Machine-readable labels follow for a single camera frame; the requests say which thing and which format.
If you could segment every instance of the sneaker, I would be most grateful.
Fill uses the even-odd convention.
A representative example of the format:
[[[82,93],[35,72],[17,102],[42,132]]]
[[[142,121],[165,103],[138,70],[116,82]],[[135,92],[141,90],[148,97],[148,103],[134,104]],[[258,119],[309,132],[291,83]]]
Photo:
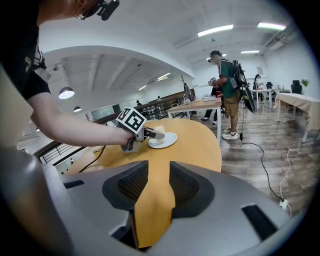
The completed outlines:
[[[228,134],[230,132],[231,132],[231,128],[228,128],[228,129],[225,129],[223,133],[224,134]]]
[[[224,133],[222,134],[222,138],[224,138],[225,140],[237,140],[238,139],[238,134],[235,132],[228,132],[228,133]]]

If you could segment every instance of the wall socket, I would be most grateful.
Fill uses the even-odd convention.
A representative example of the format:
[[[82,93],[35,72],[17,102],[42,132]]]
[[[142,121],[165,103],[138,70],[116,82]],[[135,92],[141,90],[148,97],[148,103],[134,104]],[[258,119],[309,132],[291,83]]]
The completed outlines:
[[[282,207],[283,210],[286,210],[288,206],[288,200],[284,199],[283,202],[280,200],[279,205]]]

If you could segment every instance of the white plate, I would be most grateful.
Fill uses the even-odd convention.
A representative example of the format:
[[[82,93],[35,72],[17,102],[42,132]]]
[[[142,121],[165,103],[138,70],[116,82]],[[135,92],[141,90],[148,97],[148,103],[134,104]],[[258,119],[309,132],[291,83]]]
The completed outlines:
[[[171,146],[178,139],[178,135],[174,132],[166,132],[164,137],[164,142],[160,142],[155,138],[149,139],[149,146],[154,149],[163,149]]]

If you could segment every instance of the man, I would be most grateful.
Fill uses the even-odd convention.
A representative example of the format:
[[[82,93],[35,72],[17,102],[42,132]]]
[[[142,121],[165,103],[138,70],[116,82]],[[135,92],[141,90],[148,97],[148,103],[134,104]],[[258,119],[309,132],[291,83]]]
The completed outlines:
[[[81,15],[89,11],[94,2],[96,0],[33,0],[21,1],[18,6],[13,1],[7,2],[12,5],[6,9],[12,11],[14,23],[4,26],[2,31],[6,40],[3,40],[5,50],[1,51],[1,63],[33,108],[32,121],[48,138],[81,147],[126,145],[134,137],[129,130],[92,123],[58,110],[47,83],[50,75],[38,47],[42,23]]]
[[[215,88],[221,86],[225,112],[230,116],[231,127],[224,130],[222,137],[225,140],[237,140],[240,92],[233,88],[230,81],[231,77],[233,77],[233,64],[229,60],[223,58],[221,52],[218,50],[211,52],[209,62],[213,65],[218,65],[219,79],[213,82],[213,86]]]
[[[217,92],[221,92],[221,89],[220,89],[220,86],[219,88],[215,88],[215,87],[212,87],[212,91],[211,91],[211,96],[216,96],[217,98],[222,98],[223,94],[219,94],[217,95]],[[206,112],[205,112],[205,115],[203,118],[201,118],[201,121],[205,122],[205,121],[208,121],[209,118],[210,118],[210,115],[212,113],[212,109],[208,109]],[[213,125],[216,125],[217,124],[217,110],[214,112],[214,117],[213,117],[213,122],[212,124]]]

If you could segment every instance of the white cable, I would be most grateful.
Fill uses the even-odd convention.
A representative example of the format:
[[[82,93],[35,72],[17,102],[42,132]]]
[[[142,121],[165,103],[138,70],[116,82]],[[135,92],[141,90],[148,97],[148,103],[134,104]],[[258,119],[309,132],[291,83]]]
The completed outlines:
[[[290,161],[289,161],[289,153],[290,153],[291,151],[299,151],[299,149],[300,149],[300,142],[301,142],[301,141],[302,141],[302,139],[299,140],[298,148],[290,148],[290,149],[288,150],[288,153],[286,154],[286,160],[287,160],[288,163],[289,163],[289,168],[288,168],[288,170],[286,171],[284,178],[280,181],[280,184],[279,184],[279,190],[280,190],[280,196],[281,196],[281,198],[284,198],[284,197],[282,196],[281,183],[287,178],[288,173],[289,173],[289,171],[290,171],[290,169],[291,169],[291,164],[290,164]],[[289,206],[288,203],[287,203],[287,205],[288,205],[288,208],[289,208],[289,210],[290,210],[290,216],[291,216],[291,214],[292,214],[291,207]]]

